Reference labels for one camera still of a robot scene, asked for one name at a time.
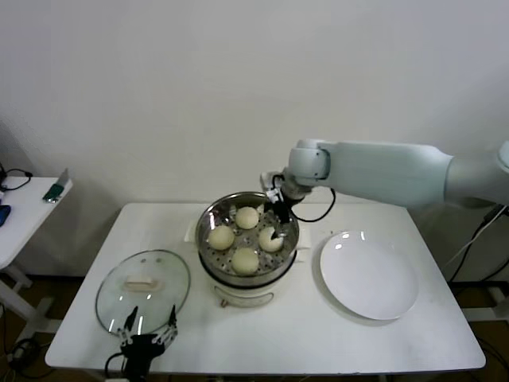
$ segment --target power cord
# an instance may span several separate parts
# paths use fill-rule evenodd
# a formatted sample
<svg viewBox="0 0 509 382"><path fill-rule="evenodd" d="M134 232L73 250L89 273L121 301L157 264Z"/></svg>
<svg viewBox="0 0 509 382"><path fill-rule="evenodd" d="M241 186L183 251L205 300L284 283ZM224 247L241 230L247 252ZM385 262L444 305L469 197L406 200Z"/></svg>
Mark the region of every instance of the power cord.
<svg viewBox="0 0 509 382"><path fill-rule="evenodd" d="M490 275L486 276L485 278L481 279L480 281L486 281L492 277L495 277L497 276L501 271L503 271L504 269L506 269L507 265L509 265L509 258L507 258L507 260L505 261L504 264L502 264L499 269L497 269L496 271L494 271L493 273L491 273Z"/></svg>
<svg viewBox="0 0 509 382"><path fill-rule="evenodd" d="M488 341L484 340L483 338L477 337L477 341L481 344L481 348L483 351L485 351L487 354L495 358L502 366L506 369L507 372L507 380L509 381L509 363L506 361L506 359L503 357L503 355L500 353L500 351L490 344Z"/></svg>
<svg viewBox="0 0 509 382"><path fill-rule="evenodd" d="M123 356L122 352L111 354L110 357L107 359L106 364L104 364L104 376L106 377L107 380L110 379L110 370L109 370L110 362L112 362L115 358L120 357L120 356Z"/></svg>
<svg viewBox="0 0 509 382"><path fill-rule="evenodd" d="M2 192L4 192L4 191L14 191L16 189L20 189L21 187L23 187L25 185L28 185L30 183L30 181L32 180L33 173L30 173L29 171L22 170L22 169L10 169L10 170L6 170L4 168L4 166L3 166L3 164L0 162L0 173L4 177L7 177L7 175L9 175L9 173L13 173L13 172L23 173L26 176L26 178L27 178L26 181L24 183L21 183L20 185L17 185L16 187L5 187L2 184L0 184L0 191L2 191Z"/></svg>
<svg viewBox="0 0 509 382"><path fill-rule="evenodd" d="M39 345L37 341L32 338L26 338L14 344L13 348L8 351L7 343L6 343L6 335L7 335L7 311L3 304L0 303L0 307L2 308L2 318L3 318L3 351L7 357L7 364L9 365L10 371L14 373L14 375L18 374L27 380L39 380L49 376L51 373L55 372L55 369L50 369L45 373L42 373L38 376L31 376L30 374L25 374L23 370L28 368L40 355L41 349L46 347L49 344Z"/></svg>
<svg viewBox="0 0 509 382"><path fill-rule="evenodd" d="M274 189L276 188L276 179L280 179L280 180L284 181L285 177L284 177L284 175L279 174L279 173L276 173L272 177L272 187ZM297 216L295 214L295 212L291 208L289 208L290 213L292 214L292 216L295 219L297 219L299 221L303 221L304 223L316 223L317 221L320 221L320 220L324 219L328 215L328 213L331 212L332 208L334 207L334 204L336 203L336 191L334 191L334 189L330 189L330 190L331 190L331 193L332 193L332 202L331 202L330 206L327 208L327 211L325 211L325 213L322 216L320 216L320 217L318 217L316 219L308 220L308 219L303 219L303 218Z"/></svg>
<svg viewBox="0 0 509 382"><path fill-rule="evenodd" d="M475 230L474 234L470 241L468 241L461 249L444 265L444 268L447 267L450 263L452 263L459 255L461 255L464 251L463 257L461 258L460 265L456 269L453 274L453 277L449 280L449 282L454 281L460 269L463 267L465 260L467 259L468 252L470 251L470 247L472 244L481 236L485 229L487 229L495 220L497 220L502 214L507 210L506 205L497 205L494 207L484 218L479 227Z"/></svg>
<svg viewBox="0 0 509 382"><path fill-rule="evenodd" d="M292 210L292 209L289 209L289 211L292 213L293 217L295 217L295 219L299 220L299 221L303 221L305 223L316 223L317 221L320 221L322 220L323 218L325 218L329 212L331 212L332 210L332 207L334 207L334 204L336 203L336 191L334 191L334 189L330 189L331 190L331 193L332 193L332 202L331 202L331 205L328 207L327 211L325 211L325 213L316 218L316 219L311 219L311 220L307 220L307 219L302 219L301 217L295 215L295 212Z"/></svg>

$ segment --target wire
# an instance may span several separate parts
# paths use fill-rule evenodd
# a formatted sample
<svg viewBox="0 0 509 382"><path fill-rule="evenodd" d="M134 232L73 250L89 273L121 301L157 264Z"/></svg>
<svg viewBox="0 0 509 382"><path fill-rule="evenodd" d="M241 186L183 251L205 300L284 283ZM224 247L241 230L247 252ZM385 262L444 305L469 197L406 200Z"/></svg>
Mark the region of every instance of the wire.
<svg viewBox="0 0 509 382"><path fill-rule="evenodd" d="M492 225L492 223L498 219L498 217L500 215L502 215L502 213L506 210L507 206L504 205L500 211L498 211L498 213L490 220L488 221L484 227L482 227L478 232L477 232L477 235L474 235L473 238L468 242L466 243L463 247L460 248L460 250L458 252L456 252L456 254L443 266L443 268L446 268L450 263L452 263L459 255L461 255L461 253L469 246L471 245L474 241L476 241L479 236L481 236L484 232L484 230L486 230L490 225Z"/></svg>
<svg viewBox="0 0 509 382"><path fill-rule="evenodd" d="M474 374L472 372L468 372L468 374L470 375L470 377L475 381L475 382L480 382L480 379L477 378L476 376L474 376Z"/></svg>
<svg viewBox="0 0 509 382"><path fill-rule="evenodd" d="M3 321L3 333L2 333L2 343L3 343L3 353L7 356L7 310L2 303L0 303L0 307L2 308L2 321Z"/></svg>
<svg viewBox="0 0 509 382"><path fill-rule="evenodd" d="M476 338L478 342L484 345L484 346L481 345L482 350L485 351L487 354L491 355L492 357L494 357L503 366L503 368L505 368L507 372L507 380L509 380L509 363L507 363L506 359L503 357L500 351L483 338L481 337Z"/></svg>
<svg viewBox="0 0 509 382"><path fill-rule="evenodd" d="M483 229L484 225L486 223L485 222L482 222L481 224L479 224L479 227L477 227L477 229L474 231L472 237L470 238L470 240L474 240L474 238L476 237L476 235L479 233L479 231L481 229ZM464 254L463 254L463 257L461 258L461 261L460 261L460 265L458 265L458 268L456 269L456 271L454 272L454 275L453 277L451 277L451 279L449 279L449 282L452 282L454 281L454 279L456 278L457 274L460 273L460 269L463 267L463 264L464 264L464 261L467 259L467 255L468 253L470 252L470 248L472 247L472 244L473 242L471 242L467 248L464 250Z"/></svg>
<svg viewBox="0 0 509 382"><path fill-rule="evenodd" d="M5 306L0 303L0 307L2 308L2 336L3 336L3 351L6 356L11 356L11 360L9 361L9 358L7 359L7 364L9 365L9 370L12 371L13 379L16 378L16 374L19 374L20 376L28 379L28 380L39 380L42 378L47 377L52 372L55 372L55 369L52 368L48 370L47 372L40 374L38 376L31 376L28 374L24 374L23 369L27 368L34 360L37 359L39 353L41 352L41 348L47 346L48 344L44 344L40 346L35 340L32 338L26 338L24 340L21 340L14 344L12 349L9 351L7 348L7 310Z"/></svg>
<svg viewBox="0 0 509 382"><path fill-rule="evenodd" d="M307 220L307 219L302 219L301 217L295 215L295 212L292 209L289 209L289 211L292 213L292 215L295 217L295 219L297 219L299 221L303 221L305 223L316 223L317 221L322 220L323 218L325 218L328 215L329 212L331 212L332 207L334 207L334 204L336 203L336 191L334 191L334 189L330 189L330 190L332 193L332 202L331 202L331 205L328 207L327 211L325 211L325 213L322 216L320 216L316 219Z"/></svg>
<svg viewBox="0 0 509 382"><path fill-rule="evenodd" d="M116 357L122 356L122 353L115 353L110 355L110 357L107 359L106 364L104 364L104 376L106 376L106 379L110 378L110 371L108 370L108 367L110 366L110 362L115 359Z"/></svg>
<svg viewBox="0 0 509 382"><path fill-rule="evenodd" d="M486 281L486 280L488 280L488 279L490 279L492 277L497 276L501 271L503 271L507 267L507 265L509 265L509 258L507 258L505 263L502 264L502 266L499 269L497 269L496 271L494 271L490 275L486 276L485 278L481 279L480 281Z"/></svg>
<svg viewBox="0 0 509 382"><path fill-rule="evenodd" d="M272 177L272 188L275 189L276 188L276 179L279 179L281 181L284 181L285 180L285 176L280 174L280 173L276 173L273 177ZM332 193L332 203L331 205L328 207L327 211L325 211L325 213L316 218L316 219L311 219L311 220L308 220L308 219L302 219L301 217L297 216L295 214L295 212L289 208L289 211L290 213L293 215L293 217L299 221L303 221L305 223L316 223L317 221L320 221L322 220L323 218L325 218L329 212L331 212L332 210L332 207L334 207L334 204L336 203L336 191L334 191L334 189L330 189L331 190L331 193Z"/></svg>
<svg viewBox="0 0 509 382"><path fill-rule="evenodd" d="M18 185L16 187L12 187L12 188L4 187L4 186L0 185L0 191L14 191L16 189L20 189L24 185L28 185L30 183L30 181L32 180L33 174L30 173L29 171L22 170L22 169L6 170L5 167L3 166L3 164L0 162L0 173L4 173L4 175L7 176L7 175L9 175L9 173L13 173L13 172L23 173L27 177L27 180L24 183L21 183L20 185Z"/></svg>

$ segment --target black cable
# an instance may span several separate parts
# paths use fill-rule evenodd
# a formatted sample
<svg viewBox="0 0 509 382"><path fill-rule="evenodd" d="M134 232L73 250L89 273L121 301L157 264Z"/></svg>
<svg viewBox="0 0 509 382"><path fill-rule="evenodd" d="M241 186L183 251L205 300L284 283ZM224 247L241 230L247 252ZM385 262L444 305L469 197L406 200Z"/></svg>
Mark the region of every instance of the black cable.
<svg viewBox="0 0 509 382"><path fill-rule="evenodd" d="M110 371L108 370L108 366L110 366L110 362L112 360L114 360L116 357L120 357L122 355L123 355L122 353L115 353L115 354L110 355L110 357L107 359L106 364L104 364L104 376L106 377L106 379L110 378Z"/></svg>
<svg viewBox="0 0 509 382"><path fill-rule="evenodd" d="M272 188L275 189L276 188L276 179L280 179L282 181L285 180L285 176L280 174L280 173L276 173L273 177L272 177ZM316 219L311 219L311 220L307 220L307 219L302 219L301 217L297 216L295 214L295 212L290 208L289 211L291 212L291 214L293 215L293 217L295 217L295 219L299 220L299 221L303 221L305 223L316 223L317 221L320 221L322 220L323 218L325 218L329 212L331 212L332 210L332 207L334 207L334 204L336 203L336 191L334 191L334 189L330 189L331 190L331 193L332 193L332 203L331 205L328 207L327 211L325 211L325 213L316 218Z"/></svg>
<svg viewBox="0 0 509 382"><path fill-rule="evenodd" d="M470 377L475 381L475 382L480 382L480 379L477 378L476 376L473 375L472 372L468 372L468 374L470 375Z"/></svg>
<svg viewBox="0 0 509 382"><path fill-rule="evenodd" d="M478 342L484 345L484 346L481 345L482 350L485 351L487 354L491 355L493 358L495 358L503 366L503 368L505 368L507 372L507 380L509 381L509 363L506 361L503 355L499 352L499 350L497 350L495 346L490 344L488 341L480 337L476 338Z"/></svg>
<svg viewBox="0 0 509 382"><path fill-rule="evenodd" d="M485 278L481 279L480 281L486 281L486 280L490 279L491 277L497 276L501 271L503 271L507 267L507 265L509 265L509 258L507 258L506 262L504 264L502 264L502 266L499 269L497 269L490 275L486 276Z"/></svg>
<svg viewBox="0 0 509 382"><path fill-rule="evenodd" d="M334 204L336 203L336 191L334 191L334 189L330 189L330 190L332 193L332 203L328 207L327 211L325 211L325 213L322 216L320 216L316 219L307 220L307 219L302 219L301 217L295 215L295 212L292 209L289 209L289 211L292 213L292 215L293 215L293 217L295 217L295 219L297 219L299 221L304 221L305 223L316 223L317 221L322 220L323 218L325 218L328 215L329 212L331 212L332 207L334 207Z"/></svg>
<svg viewBox="0 0 509 382"><path fill-rule="evenodd" d="M486 222L483 221L481 224L479 224L479 227L477 227L477 229L474 231L473 235L472 235L472 238L470 240L473 240L474 237L477 236L477 234L479 233L479 231L481 229L483 229L483 227L486 225ZM467 255L468 255L468 252L470 251L470 247L472 246L473 243L470 243L464 250L464 253L463 253L463 257L461 258L461 261L460 261L460 265L458 265L458 268L456 268L456 271L454 272L454 275L453 277L451 277L451 279L449 280L449 282L452 282L454 281L454 279L456 278L456 276L458 275L458 273L460 273L460 269L463 267L463 264L464 264L464 261L467 259Z"/></svg>
<svg viewBox="0 0 509 382"><path fill-rule="evenodd" d="M4 172L7 175L7 174L12 173L14 171L19 171L20 173L23 173L27 177L26 181L24 183L21 183L20 185L18 185L16 187L4 187L4 186L0 185L0 190L1 191L14 191L16 189L20 189L24 185L28 185L30 183L30 181L32 180L33 174L30 173L29 171L24 171L22 169L10 169L10 170L4 171Z"/></svg>
<svg viewBox="0 0 509 382"><path fill-rule="evenodd" d="M2 333L2 338L3 338L3 353L5 355L7 355L8 351L7 351L7 310L6 308L3 306L2 303L0 303L0 307L2 308L2 321L3 321L3 333Z"/></svg>
<svg viewBox="0 0 509 382"><path fill-rule="evenodd" d="M31 376L25 374L23 372L24 368L30 366L39 356L42 347L32 338L26 338L14 344L13 348L9 351L7 349L7 310L2 303L0 303L0 307L2 308L2 330L3 330L3 351L7 356L7 364L9 368L15 371L20 376L26 378L27 380L40 380L49 376L52 372L55 372L55 369L50 369L47 372L40 374L38 376Z"/></svg>
<svg viewBox="0 0 509 382"><path fill-rule="evenodd" d="M486 341L485 339L483 339L481 337L476 336L476 339L478 342L482 342L485 346L488 346L492 352L495 352L496 356L499 358L499 361L501 363L503 363L507 368L509 368L509 362L507 362L505 360L502 353L499 352L499 350L497 350L497 348L495 346L493 346L490 342Z"/></svg>

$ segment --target white table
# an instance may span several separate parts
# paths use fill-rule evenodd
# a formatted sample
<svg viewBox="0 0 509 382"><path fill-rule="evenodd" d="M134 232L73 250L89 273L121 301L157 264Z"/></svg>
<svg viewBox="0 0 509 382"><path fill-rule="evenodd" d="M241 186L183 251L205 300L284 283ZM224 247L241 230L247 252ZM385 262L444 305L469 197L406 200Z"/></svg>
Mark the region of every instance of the white table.
<svg viewBox="0 0 509 382"><path fill-rule="evenodd" d="M8 177L3 185L15 187L24 180L24 177ZM55 177L33 177L30 183L20 189L6 191L2 198L2 204L10 205L11 212L4 225L0 227L0 269L13 278L16 285L10 289L0 281L0 300L7 309L12 310L27 322L18 341L32 337L35 332L55 333L60 324L60 320L49 320L44 317L51 306L52 298L43 298L34 308L17 294L22 287L30 287L32 282L13 263L19 251L59 204L59 202L44 203L42 200L55 182ZM72 182L69 181L62 197L65 197L71 187Z"/></svg>
<svg viewBox="0 0 509 382"><path fill-rule="evenodd" d="M381 204L336 205L309 224L313 247L300 251L285 275L291 287L258 308L221 308L188 223L206 205L130 204L123 208L58 330L46 362L56 368L103 369L119 340L99 325L95 295L103 278L126 257L146 249L180 254L191 272L191 290L177 315L179 335L151 367L159 373L386 374L481 368L485 358L433 257L405 209ZM298 205L300 216L318 216L326 205ZM342 307L317 269L332 232L364 229L405 251L418 274L419 296L402 318L376 322ZM112 362L119 369L120 360Z"/></svg>

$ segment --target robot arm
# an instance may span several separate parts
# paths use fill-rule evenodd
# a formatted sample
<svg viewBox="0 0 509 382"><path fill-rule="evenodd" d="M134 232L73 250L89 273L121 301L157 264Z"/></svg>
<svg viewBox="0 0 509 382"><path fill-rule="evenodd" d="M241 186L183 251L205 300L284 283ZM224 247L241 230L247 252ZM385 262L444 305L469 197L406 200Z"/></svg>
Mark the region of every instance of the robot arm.
<svg viewBox="0 0 509 382"><path fill-rule="evenodd" d="M509 141L495 153L453 157L424 145L301 140L282 178L281 194L290 205L318 185L404 207L509 205ZM263 176L262 184L271 189Z"/></svg>

